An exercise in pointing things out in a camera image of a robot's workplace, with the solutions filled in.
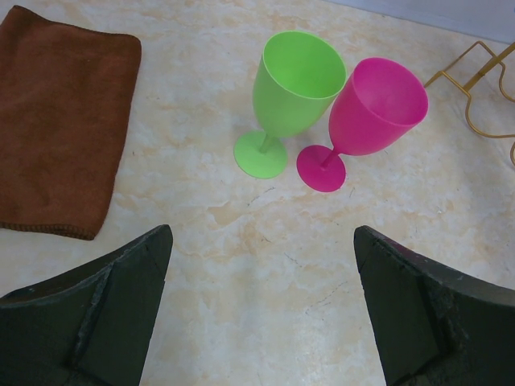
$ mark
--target microfiber cloth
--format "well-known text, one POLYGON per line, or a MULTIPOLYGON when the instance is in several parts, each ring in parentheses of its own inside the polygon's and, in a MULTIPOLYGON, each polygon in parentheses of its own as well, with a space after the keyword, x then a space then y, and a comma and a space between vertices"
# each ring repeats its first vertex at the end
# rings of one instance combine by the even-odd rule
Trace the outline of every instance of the microfiber cloth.
POLYGON ((0 228, 97 235, 141 53, 130 35, 9 11, 0 24, 0 228))

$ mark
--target beige marble surface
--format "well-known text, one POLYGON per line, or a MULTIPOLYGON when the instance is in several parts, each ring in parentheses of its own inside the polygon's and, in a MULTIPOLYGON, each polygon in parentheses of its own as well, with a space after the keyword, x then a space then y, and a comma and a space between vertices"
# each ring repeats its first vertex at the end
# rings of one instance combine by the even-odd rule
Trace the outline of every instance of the beige marble surface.
MULTIPOLYGON (((295 170, 304 146, 329 145, 327 115, 285 140, 290 162, 276 179, 252 179, 233 160, 236 138, 257 128, 251 89, 274 32, 312 31, 351 70, 382 55, 423 80, 472 37, 320 0, 17 3, 46 18, 136 35, 143 58, 101 233, 79 241, 0 230, 0 294, 170 224, 175 244, 143 385, 383 385, 352 250, 362 224, 515 288, 511 143, 473 135, 464 97, 445 80, 429 89, 420 126, 379 154, 345 158, 348 181, 336 193, 311 191, 295 170)), ((2 18, 12 5, 0 3, 2 18)), ((466 79, 486 59, 476 51, 455 73, 466 79)), ((507 89, 515 92, 515 60, 508 64, 507 89)), ((474 89, 473 116, 494 133, 513 132, 498 74, 474 89)))

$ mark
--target plastic wine glass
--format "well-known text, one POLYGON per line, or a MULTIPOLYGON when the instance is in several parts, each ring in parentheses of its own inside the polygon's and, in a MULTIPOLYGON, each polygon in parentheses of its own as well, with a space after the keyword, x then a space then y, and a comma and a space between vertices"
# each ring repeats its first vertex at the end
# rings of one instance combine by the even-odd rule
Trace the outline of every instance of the plastic wine glass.
POLYGON ((253 87, 253 109, 264 131, 238 138, 234 158, 248 175, 271 179, 288 157, 279 138, 317 122, 344 87, 347 72, 338 52, 318 36, 284 31, 265 45, 253 87))
POLYGON ((429 109, 426 90, 407 68, 392 60, 362 60, 336 98, 329 116, 333 149, 313 145, 297 157, 301 179, 317 191, 338 190, 346 170, 340 154, 383 150, 420 123, 429 109))

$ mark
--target glass base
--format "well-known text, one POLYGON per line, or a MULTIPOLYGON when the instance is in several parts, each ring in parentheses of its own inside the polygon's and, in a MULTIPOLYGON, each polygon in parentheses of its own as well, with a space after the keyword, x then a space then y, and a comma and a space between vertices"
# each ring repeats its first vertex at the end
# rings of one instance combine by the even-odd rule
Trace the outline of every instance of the glass base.
POLYGON ((326 168, 322 162, 332 150, 320 145, 308 146, 297 157, 297 171, 310 188, 328 193, 337 191, 345 182, 347 171, 340 157, 332 159, 326 168))
POLYGON ((257 179, 272 179, 280 175, 288 163, 286 148, 277 138, 272 139, 265 153, 259 151, 265 136, 264 131, 251 131, 239 137, 234 146, 238 166, 257 179))

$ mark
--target green wine glass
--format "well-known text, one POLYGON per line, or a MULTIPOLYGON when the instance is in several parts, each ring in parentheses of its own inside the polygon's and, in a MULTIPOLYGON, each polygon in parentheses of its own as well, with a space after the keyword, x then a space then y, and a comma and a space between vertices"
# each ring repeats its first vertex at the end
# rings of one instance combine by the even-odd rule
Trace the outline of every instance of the green wine glass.
POLYGON ((279 138, 317 122, 344 87, 347 70, 327 42, 303 31, 284 31, 265 45, 253 87, 253 109, 264 131, 243 134, 234 158, 248 175, 271 179, 288 162, 279 138))

